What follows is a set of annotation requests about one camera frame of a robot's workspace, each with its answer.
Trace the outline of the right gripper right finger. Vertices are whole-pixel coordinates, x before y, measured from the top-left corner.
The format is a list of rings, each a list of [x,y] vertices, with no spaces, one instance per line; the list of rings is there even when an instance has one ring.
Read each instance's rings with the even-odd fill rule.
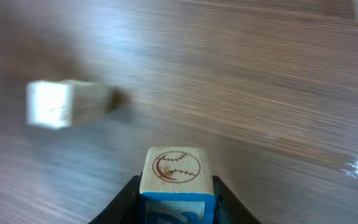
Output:
[[[214,175],[213,182],[216,195],[214,224],[262,224],[220,177]]]

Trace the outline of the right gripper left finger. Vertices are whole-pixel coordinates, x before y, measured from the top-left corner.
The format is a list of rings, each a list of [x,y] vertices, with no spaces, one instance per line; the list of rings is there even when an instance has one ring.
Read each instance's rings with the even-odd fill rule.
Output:
[[[89,224],[140,224],[140,180],[141,175],[133,176],[107,207]]]

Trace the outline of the green base tower block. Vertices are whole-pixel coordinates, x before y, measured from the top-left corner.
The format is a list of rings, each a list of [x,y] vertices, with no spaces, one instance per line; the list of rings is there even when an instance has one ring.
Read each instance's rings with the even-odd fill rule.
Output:
[[[47,129],[70,128],[106,115],[113,86],[79,80],[37,80],[26,86],[26,123]]]

